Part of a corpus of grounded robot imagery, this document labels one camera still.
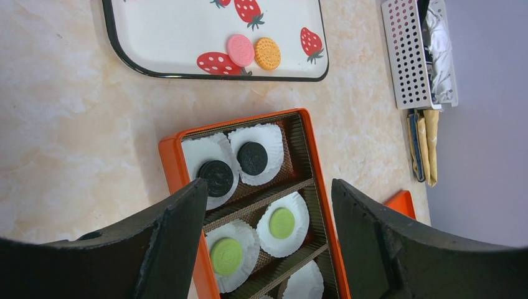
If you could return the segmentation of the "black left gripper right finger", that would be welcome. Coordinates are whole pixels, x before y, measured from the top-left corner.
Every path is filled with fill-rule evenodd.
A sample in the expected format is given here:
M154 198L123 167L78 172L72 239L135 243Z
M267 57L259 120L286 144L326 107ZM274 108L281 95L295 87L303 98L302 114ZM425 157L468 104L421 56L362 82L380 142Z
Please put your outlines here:
M432 228L342 179L331 192L353 298L527 297L527 249Z

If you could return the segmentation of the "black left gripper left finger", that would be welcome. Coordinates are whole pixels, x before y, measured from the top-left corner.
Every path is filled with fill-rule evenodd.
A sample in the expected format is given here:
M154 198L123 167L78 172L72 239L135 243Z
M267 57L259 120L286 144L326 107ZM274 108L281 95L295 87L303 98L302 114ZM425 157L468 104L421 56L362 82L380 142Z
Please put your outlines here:
M1 239L2 298L186 298L207 202L196 179L77 240Z

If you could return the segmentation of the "green sandwich cookie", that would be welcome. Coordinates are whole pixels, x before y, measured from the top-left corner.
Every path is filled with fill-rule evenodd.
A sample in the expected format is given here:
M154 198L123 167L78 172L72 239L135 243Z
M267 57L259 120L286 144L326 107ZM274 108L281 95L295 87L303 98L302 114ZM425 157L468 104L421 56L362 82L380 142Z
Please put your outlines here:
M242 263L242 246L233 238L222 238L212 246L210 259L216 274L229 276L235 273Z
M270 216L268 228L274 238L287 239L295 229L295 217L289 209L277 208Z

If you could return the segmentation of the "black sandwich cookie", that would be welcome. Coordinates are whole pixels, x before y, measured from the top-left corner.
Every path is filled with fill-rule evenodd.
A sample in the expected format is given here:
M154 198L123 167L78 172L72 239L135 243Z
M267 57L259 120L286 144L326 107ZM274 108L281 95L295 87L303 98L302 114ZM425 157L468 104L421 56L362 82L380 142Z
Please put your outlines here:
M225 196L232 188L234 178L230 166L221 160L205 162L198 170L197 177L207 183L209 197Z
M266 169L268 155L264 146L251 141L240 147L237 152L237 160L244 173L256 176Z

